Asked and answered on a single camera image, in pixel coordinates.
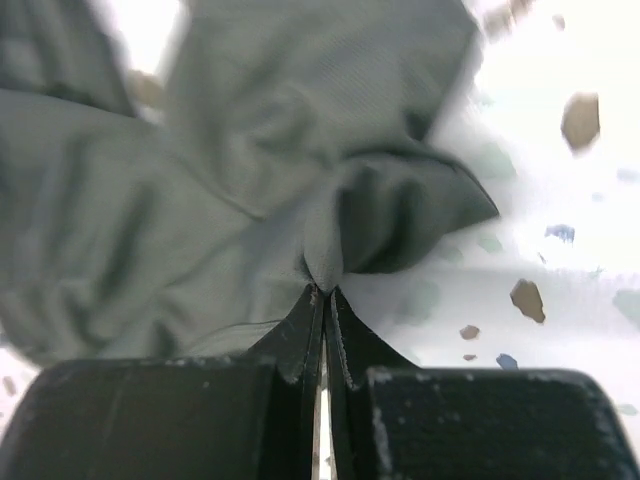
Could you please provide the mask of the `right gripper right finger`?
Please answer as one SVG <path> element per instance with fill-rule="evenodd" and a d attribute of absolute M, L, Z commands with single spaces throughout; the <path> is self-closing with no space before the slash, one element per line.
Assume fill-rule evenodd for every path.
<path fill-rule="evenodd" d="M 339 479 L 635 479 L 599 385 L 572 370 L 422 369 L 353 312 L 324 306 Z"/>

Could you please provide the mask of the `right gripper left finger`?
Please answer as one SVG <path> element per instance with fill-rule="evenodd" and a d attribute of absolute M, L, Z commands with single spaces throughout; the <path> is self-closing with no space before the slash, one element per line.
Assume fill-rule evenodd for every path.
<path fill-rule="evenodd" d="M 312 479 L 323 296 L 307 288 L 244 354 L 44 370 L 4 435 L 23 480 Z"/>

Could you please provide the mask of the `dark grey t shirt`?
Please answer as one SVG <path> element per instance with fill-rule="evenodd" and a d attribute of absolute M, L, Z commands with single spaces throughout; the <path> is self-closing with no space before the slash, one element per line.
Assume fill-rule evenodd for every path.
<path fill-rule="evenodd" d="M 87 2 L 3 2 L 9 341 L 40 366 L 241 351 L 309 284 L 495 217 L 425 141 L 476 34 L 458 1 L 201 1 L 149 122 Z"/>

